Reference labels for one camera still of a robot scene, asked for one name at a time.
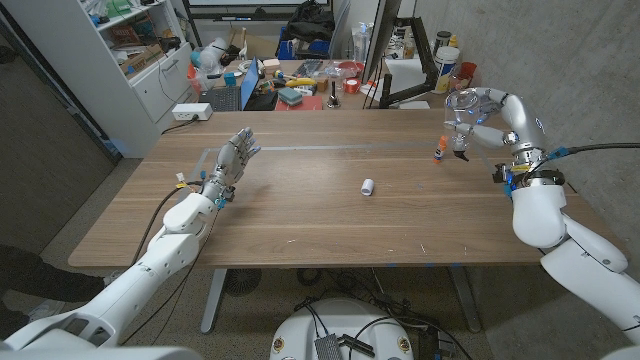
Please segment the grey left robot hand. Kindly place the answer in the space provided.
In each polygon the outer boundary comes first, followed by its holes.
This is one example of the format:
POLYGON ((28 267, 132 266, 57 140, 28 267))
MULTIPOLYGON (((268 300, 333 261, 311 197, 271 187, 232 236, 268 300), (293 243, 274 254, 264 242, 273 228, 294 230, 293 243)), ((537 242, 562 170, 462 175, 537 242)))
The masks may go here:
POLYGON ((213 172, 202 185, 201 195, 211 201, 230 198, 234 185, 242 178, 249 160, 261 149, 250 127, 241 129, 219 150, 213 172))

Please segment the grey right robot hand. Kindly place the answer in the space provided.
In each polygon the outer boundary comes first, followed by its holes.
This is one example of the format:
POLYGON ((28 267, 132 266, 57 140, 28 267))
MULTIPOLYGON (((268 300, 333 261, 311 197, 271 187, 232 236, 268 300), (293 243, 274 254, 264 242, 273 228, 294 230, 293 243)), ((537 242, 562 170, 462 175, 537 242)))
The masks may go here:
POLYGON ((490 149, 510 148, 517 165, 538 160, 546 151, 541 121, 522 98, 486 87, 452 92, 445 99, 444 127, 452 131, 454 155, 467 161, 471 142, 490 149))

